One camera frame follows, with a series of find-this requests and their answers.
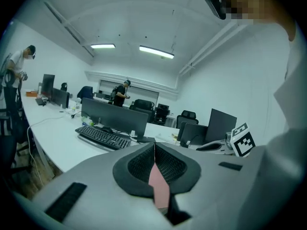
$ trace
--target white cable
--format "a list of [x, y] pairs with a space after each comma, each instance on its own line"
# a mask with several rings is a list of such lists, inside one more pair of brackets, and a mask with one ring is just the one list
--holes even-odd
[[46, 119], [44, 119], [44, 120], [42, 120], [42, 121], [40, 121], [40, 122], [38, 122], [38, 123], [36, 123], [36, 124], [30, 125], [30, 126], [28, 127], [28, 129], [27, 129], [27, 137], [28, 137], [29, 153], [30, 153], [31, 158], [34, 160], [35, 167], [36, 167], [36, 171], [37, 171], [37, 174], [38, 174], [38, 177], [39, 177], [39, 180], [40, 180], [40, 182], [41, 182], [42, 186], [44, 186], [44, 184], [43, 184], [42, 179], [40, 178], [40, 174], [39, 174], [39, 172], [38, 172], [37, 163], [36, 163], [36, 161], [35, 161], [34, 157], [33, 157], [33, 156], [32, 156], [32, 154], [31, 154], [31, 148], [30, 148], [30, 138], [29, 138], [29, 129], [30, 129], [32, 126], [34, 126], [34, 125], [38, 125], [38, 124], [40, 124], [40, 123], [42, 123], [42, 122], [44, 122], [44, 121], [46, 121], [46, 120], [50, 120], [50, 119], [60, 119], [60, 118], [63, 118], [63, 117], [64, 117], [64, 116], [62, 116], [62, 117], [46, 118]]

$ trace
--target keyboard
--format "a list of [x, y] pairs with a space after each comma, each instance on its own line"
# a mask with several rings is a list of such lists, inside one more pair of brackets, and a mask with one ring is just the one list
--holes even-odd
[[93, 126], [82, 126], [75, 131], [83, 137], [114, 150], [126, 148], [131, 143], [129, 138], [123, 138], [116, 134], [110, 134]]

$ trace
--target computer mouse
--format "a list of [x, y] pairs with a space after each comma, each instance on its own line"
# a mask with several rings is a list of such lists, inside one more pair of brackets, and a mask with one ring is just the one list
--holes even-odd
[[105, 131], [105, 132], [107, 132], [107, 133], [110, 133], [110, 134], [113, 133], [113, 130], [112, 130], [111, 128], [109, 128], [109, 127], [102, 127], [101, 130], [102, 130], [102, 131]]

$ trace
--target office room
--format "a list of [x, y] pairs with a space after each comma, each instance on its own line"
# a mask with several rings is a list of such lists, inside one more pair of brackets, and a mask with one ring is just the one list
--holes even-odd
[[268, 224], [307, 161], [306, 43], [281, 1], [21, 2], [0, 41], [13, 200], [50, 229]]

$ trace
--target curved desk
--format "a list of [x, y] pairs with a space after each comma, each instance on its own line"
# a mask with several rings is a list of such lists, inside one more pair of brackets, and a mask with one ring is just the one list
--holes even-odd
[[[78, 133], [75, 132], [75, 129], [82, 126], [79, 114], [74, 119], [71, 119], [70, 114], [66, 112], [60, 113], [64, 109], [57, 105], [48, 103], [45, 106], [39, 106], [34, 97], [25, 95], [25, 91], [22, 92], [22, 102], [29, 125], [34, 125], [47, 118], [58, 118], [46, 120], [31, 127], [37, 150], [47, 173], [51, 177], [54, 174], [47, 163], [44, 153], [62, 172], [66, 172], [88, 158], [108, 152], [78, 138]], [[74, 106], [74, 104], [74, 101], [70, 101], [70, 106]], [[178, 129], [147, 124], [145, 130], [145, 136], [155, 137], [157, 141], [162, 142], [165, 142], [165, 140], [172, 142], [172, 133], [178, 133]]]

